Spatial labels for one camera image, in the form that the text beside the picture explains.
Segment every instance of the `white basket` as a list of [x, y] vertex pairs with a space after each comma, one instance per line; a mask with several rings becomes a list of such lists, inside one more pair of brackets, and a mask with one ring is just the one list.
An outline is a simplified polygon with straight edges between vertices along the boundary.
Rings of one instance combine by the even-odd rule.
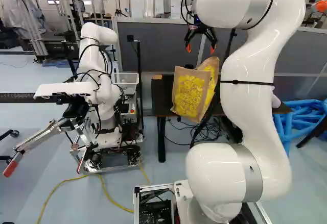
[[138, 84], [138, 73], [116, 72], [111, 77], [112, 83], [119, 85], [125, 95], [133, 95]]

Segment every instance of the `gray floor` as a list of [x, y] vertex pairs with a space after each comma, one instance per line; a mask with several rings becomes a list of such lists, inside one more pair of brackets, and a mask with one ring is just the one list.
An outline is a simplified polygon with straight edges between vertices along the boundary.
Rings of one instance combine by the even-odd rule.
[[[41, 67], [33, 56], [0, 56], [1, 92], [34, 92], [42, 83], [62, 82], [69, 68]], [[0, 133], [8, 128], [21, 132], [17, 139], [0, 142], [0, 155], [29, 134], [43, 128], [52, 118], [59, 118], [65, 106], [55, 104], [0, 104]], [[145, 119], [146, 140], [144, 170], [152, 184], [185, 179], [184, 159], [187, 147], [166, 142], [167, 161], [159, 163], [156, 148], [156, 118]], [[167, 136], [179, 143], [190, 141], [189, 132], [181, 133], [167, 124]], [[21, 161], [15, 174], [0, 176], [0, 223], [35, 223], [42, 204], [53, 187], [64, 179], [77, 176], [76, 163], [68, 153], [69, 142], [62, 135], [49, 140]], [[263, 203], [273, 223], [327, 223], [327, 142], [313, 139], [298, 150], [291, 147], [293, 188], [284, 197]], [[0, 170], [5, 167], [0, 162]], [[108, 173], [104, 176], [109, 194], [120, 204], [133, 208], [133, 187], [145, 185], [140, 170]], [[99, 179], [91, 176], [67, 183], [55, 192], [41, 223], [133, 223], [127, 213], [104, 196]]]

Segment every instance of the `yellow cable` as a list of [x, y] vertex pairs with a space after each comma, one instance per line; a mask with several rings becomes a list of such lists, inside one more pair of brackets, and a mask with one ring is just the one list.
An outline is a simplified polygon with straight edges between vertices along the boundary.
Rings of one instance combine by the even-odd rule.
[[[145, 171], [143, 170], [143, 167], [142, 167], [141, 162], [139, 162], [139, 167], [140, 167], [140, 169], [141, 169], [141, 171], [142, 171], [142, 173], [143, 173], [145, 179], [147, 180], [147, 182], [148, 182], [149, 185], [150, 185], [150, 180], [149, 180], [147, 174], [145, 173]], [[128, 208], [126, 208], [126, 207], [124, 207], [124, 206], [118, 204], [116, 201], [114, 201], [114, 200], [109, 196], [109, 193], [108, 193], [108, 191], [107, 191], [107, 189], [106, 189], [106, 186], [105, 186], [105, 184], [104, 184], [104, 181], [103, 181], [102, 176], [101, 176], [100, 174], [97, 174], [97, 175], [98, 175], [98, 177], [99, 177], [99, 179], [100, 179], [100, 181], [101, 181], [102, 189], [103, 189], [104, 193], [106, 194], [107, 199], [108, 199], [112, 204], [116, 205], [117, 207], [121, 208], [122, 210], [125, 210], [125, 211], [127, 211], [127, 212], [133, 213], [133, 212], [134, 212], [133, 210], [128, 209]], [[76, 177], [76, 178], [71, 178], [71, 179], [64, 180], [64, 181], [60, 182], [59, 184], [57, 184], [57, 185], [54, 187], [54, 189], [51, 191], [51, 193], [49, 194], [49, 196], [46, 198], [46, 200], [45, 200], [45, 202], [44, 202], [44, 204], [43, 204], [43, 206], [42, 206], [41, 213], [40, 213], [40, 215], [39, 215], [39, 217], [38, 217], [38, 219], [37, 219], [36, 224], [40, 224], [41, 219], [42, 219], [43, 214], [44, 214], [44, 210], [45, 210], [46, 205], [48, 204], [48, 202], [49, 202], [49, 200], [50, 200], [52, 194], [53, 194], [53, 193], [54, 193], [54, 192], [55, 192], [55, 191], [56, 191], [56, 190], [57, 190], [57, 189], [58, 189], [58, 188], [59, 188], [63, 183], [65, 183], [65, 182], [70, 182], [70, 181], [75, 181], [75, 180], [82, 179], [82, 178], [85, 178], [85, 177], [88, 177], [88, 176], [89, 176], [89, 175], [85, 175], [85, 176], [81, 176], [81, 177]]]
[[141, 171], [142, 171], [142, 173], [143, 173], [145, 179], [147, 179], [148, 184], [151, 185], [151, 182], [150, 182], [150, 180], [149, 180], [147, 174], [145, 174], [145, 171], [143, 170], [143, 167], [142, 167], [142, 163], [141, 163], [141, 161], [139, 161], [139, 168], [141, 169]]
[[52, 194], [63, 184], [63, 183], [65, 183], [65, 182], [70, 182], [70, 181], [75, 181], [75, 180], [78, 180], [78, 179], [82, 179], [82, 178], [84, 178], [84, 177], [88, 177], [88, 175], [85, 175], [85, 176], [81, 176], [81, 177], [76, 177], [76, 178], [71, 178], [71, 179], [68, 179], [68, 180], [64, 180], [64, 181], [62, 181], [62, 182], [60, 182], [59, 184], [57, 184], [55, 187], [54, 187], [54, 189], [51, 191], [51, 193], [49, 194], [49, 196], [46, 198], [46, 200], [45, 200], [45, 202], [44, 202], [44, 204], [43, 204], [43, 206], [42, 206], [42, 209], [41, 209], [41, 213], [40, 213], [40, 215], [39, 215], [39, 218], [37, 219], [37, 222], [36, 222], [36, 224], [39, 224], [40, 223], [40, 221], [41, 221], [41, 219], [42, 219], [42, 216], [43, 216], [43, 213], [44, 213], [44, 210], [45, 210], [45, 208], [46, 208], [46, 205], [48, 204], [48, 202], [49, 202], [49, 200], [50, 200], [50, 198], [51, 198], [51, 196], [52, 196]]
[[102, 184], [102, 189], [103, 189], [104, 193], [106, 194], [107, 199], [108, 199], [112, 204], [116, 205], [117, 207], [121, 208], [122, 210], [125, 210], [125, 211], [127, 211], [127, 212], [131, 212], [131, 213], [133, 213], [133, 212], [134, 212], [133, 210], [131, 210], [131, 209], [127, 209], [126, 207], [124, 207], [124, 206], [118, 204], [116, 201], [114, 201], [114, 200], [109, 196], [109, 193], [108, 193], [108, 191], [107, 191], [107, 189], [106, 189], [106, 187], [105, 187], [105, 184], [104, 184], [104, 181], [103, 181], [102, 176], [101, 176], [100, 174], [97, 174], [97, 175], [98, 175], [98, 177], [100, 178], [100, 181], [101, 181], [101, 184]]

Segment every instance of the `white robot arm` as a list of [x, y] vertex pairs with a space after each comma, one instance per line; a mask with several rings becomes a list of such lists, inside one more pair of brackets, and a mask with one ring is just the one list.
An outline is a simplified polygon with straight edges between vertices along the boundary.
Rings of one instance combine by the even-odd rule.
[[[34, 94], [36, 103], [68, 104], [67, 110], [58, 121], [50, 121], [44, 130], [14, 147], [15, 155], [4, 176], [13, 173], [25, 152], [61, 132], [76, 130], [85, 145], [91, 145], [90, 151], [120, 145], [121, 133], [114, 116], [114, 105], [121, 91], [111, 82], [112, 66], [108, 67], [105, 60], [110, 57], [99, 52], [99, 45], [115, 44], [117, 39], [117, 34], [109, 28], [90, 22], [83, 25], [77, 79], [70, 83], [42, 84]], [[97, 123], [101, 126], [92, 130], [91, 124]]]
[[285, 194], [291, 167], [274, 126], [271, 106], [278, 55], [301, 25], [305, 0], [183, 0], [202, 23], [247, 29], [246, 43], [221, 70], [220, 98], [227, 117], [243, 132], [241, 144], [203, 143], [186, 157], [186, 176], [202, 211], [225, 223], [242, 202]]

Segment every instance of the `brown paper bag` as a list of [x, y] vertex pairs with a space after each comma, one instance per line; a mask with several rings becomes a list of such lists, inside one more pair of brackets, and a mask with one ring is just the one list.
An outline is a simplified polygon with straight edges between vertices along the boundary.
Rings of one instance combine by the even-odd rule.
[[199, 123], [214, 96], [219, 59], [210, 57], [196, 69], [175, 67], [171, 111]]

